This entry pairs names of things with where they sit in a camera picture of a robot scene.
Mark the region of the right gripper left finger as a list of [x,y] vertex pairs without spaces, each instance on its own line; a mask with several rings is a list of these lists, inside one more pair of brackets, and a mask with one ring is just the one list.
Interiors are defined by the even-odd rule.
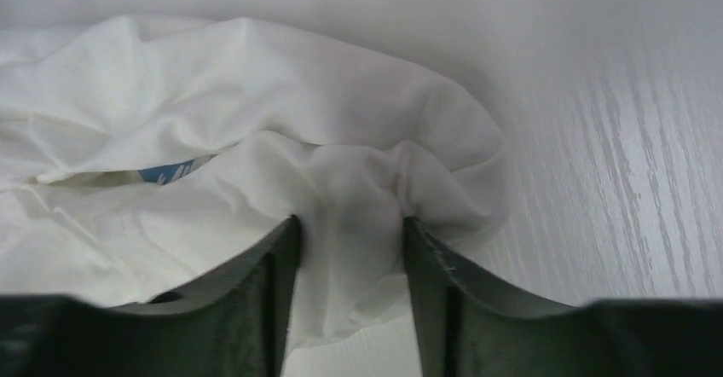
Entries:
[[4,376],[278,376],[302,229],[289,217],[247,251],[148,302],[1,298]]

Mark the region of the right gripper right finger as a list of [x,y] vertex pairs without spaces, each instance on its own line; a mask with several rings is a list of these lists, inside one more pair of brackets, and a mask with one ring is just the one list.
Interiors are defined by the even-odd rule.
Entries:
[[602,299],[575,307],[475,264],[415,218],[403,225],[425,376],[719,376],[718,299]]

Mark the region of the white t shirt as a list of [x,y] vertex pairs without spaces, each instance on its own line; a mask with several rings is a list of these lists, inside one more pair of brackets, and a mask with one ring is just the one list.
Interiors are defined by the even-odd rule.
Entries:
[[1,34],[1,289],[148,299],[305,232],[290,346],[406,310],[407,216],[506,212],[505,139],[463,87],[260,20],[121,16]]

